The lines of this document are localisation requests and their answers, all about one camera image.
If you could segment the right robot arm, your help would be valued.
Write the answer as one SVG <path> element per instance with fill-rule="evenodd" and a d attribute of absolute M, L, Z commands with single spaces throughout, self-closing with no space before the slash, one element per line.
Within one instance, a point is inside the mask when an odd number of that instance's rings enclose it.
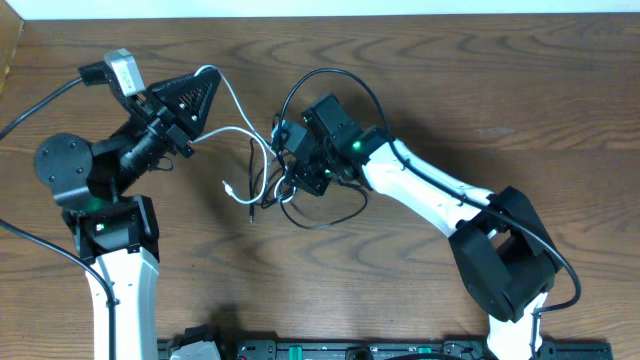
<path fill-rule="evenodd" d="M 489 352 L 498 359 L 539 355 L 540 315 L 562 264 L 528 197 L 446 174 L 386 129 L 362 129 L 333 94 L 302 117 L 276 120 L 272 131 L 277 147 L 294 156 L 288 183 L 321 196 L 332 180 L 356 181 L 411 209 L 447 237 L 465 288 L 488 314 Z"/>

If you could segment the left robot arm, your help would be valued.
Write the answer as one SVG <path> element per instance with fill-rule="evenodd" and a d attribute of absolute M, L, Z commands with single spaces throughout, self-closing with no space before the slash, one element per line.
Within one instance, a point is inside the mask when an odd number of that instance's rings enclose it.
<path fill-rule="evenodd" d="M 36 174 L 90 268 L 95 357 L 156 359 L 159 227 L 152 200 L 126 192 L 168 155 L 193 155 L 190 144 L 203 133 L 221 74 L 209 68 L 132 94 L 104 62 L 79 74 L 87 86 L 108 85 L 129 118 L 97 142 L 69 133 L 49 137 L 36 152 Z"/>

